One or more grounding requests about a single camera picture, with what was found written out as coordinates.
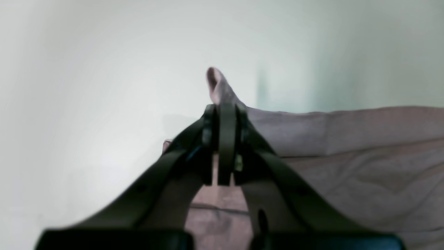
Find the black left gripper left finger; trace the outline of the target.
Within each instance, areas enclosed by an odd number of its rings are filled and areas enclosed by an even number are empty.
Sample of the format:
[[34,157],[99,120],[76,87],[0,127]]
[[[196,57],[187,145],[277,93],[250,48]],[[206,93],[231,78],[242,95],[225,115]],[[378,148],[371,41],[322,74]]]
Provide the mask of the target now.
[[37,250],[193,250],[190,203],[213,180],[214,105],[104,209],[63,229],[47,229]]

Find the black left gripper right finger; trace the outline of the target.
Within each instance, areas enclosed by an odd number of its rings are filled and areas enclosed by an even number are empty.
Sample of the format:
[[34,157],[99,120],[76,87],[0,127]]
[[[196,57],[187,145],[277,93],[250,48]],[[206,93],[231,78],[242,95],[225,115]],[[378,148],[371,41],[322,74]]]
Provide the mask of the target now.
[[249,122],[246,109],[219,106],[218,184],[241,187],[251,250],[403,250],[393,234],[360,226],[287,166]]

